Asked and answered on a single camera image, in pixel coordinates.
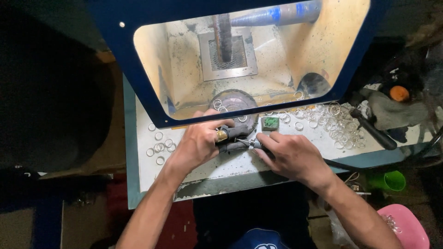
right hand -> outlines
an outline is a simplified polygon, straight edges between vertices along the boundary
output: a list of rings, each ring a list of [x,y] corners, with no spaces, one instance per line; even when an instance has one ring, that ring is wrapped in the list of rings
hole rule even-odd
[[[255,149],[273,172],[300,181],[315,192],[324,190],[334,181],[335,174],[305,136],[271,132],[269,136],[258,133],[256,138],[274,154],[275,159],[271,159],[263,150]]]

polishing buffing wheel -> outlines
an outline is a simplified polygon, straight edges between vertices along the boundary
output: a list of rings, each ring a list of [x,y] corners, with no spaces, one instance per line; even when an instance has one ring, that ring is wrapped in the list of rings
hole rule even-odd
[[[217,110],[217,108],[215,108],[213,105],[215,100],[220,100],[221,106],[225,107],[228,112],[258,107],[251,95],[237,89],[225,90],[215,95],[209,104],[209,108]],[[258,114],[247,115],[246,120],[243,122],[241,121],[238,118],[234,119],[236,126],[246,124],[248,126],[249,133],[252,133],[258,123]]]

black cloth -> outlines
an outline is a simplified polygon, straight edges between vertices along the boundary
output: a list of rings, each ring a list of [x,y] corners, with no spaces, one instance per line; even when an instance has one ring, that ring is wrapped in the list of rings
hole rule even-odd
[[[277,231],[289,248],[317,248],[310,237],[306,187],[298,182],[194,200],[195,249],[228,248],[254,228]]]

left hand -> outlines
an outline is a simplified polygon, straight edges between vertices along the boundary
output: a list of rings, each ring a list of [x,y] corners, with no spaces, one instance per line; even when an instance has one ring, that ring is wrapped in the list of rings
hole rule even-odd
[[[197,111],[193,117],[203,115],[219,114],[214,109],[209,109],[205,113]],[[166,165],[173,167],[174,172],[186,177],[192,170],[218,155],[216,128],[227,125],[234,127],[234,120],[216,120],[200,124],[191,124],[186,128],[176,150],[167,160]]]

metal grate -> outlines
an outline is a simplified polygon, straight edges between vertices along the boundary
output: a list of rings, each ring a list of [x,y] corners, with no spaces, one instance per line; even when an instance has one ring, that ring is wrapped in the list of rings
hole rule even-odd
[[[208,42],[212,71],[248,66],[246,62],[245,45],[241,35],[232,37],[232,59],[230,62],[220,62],[217,56],[217,45],[215,44],[215,40],[209,40]]]

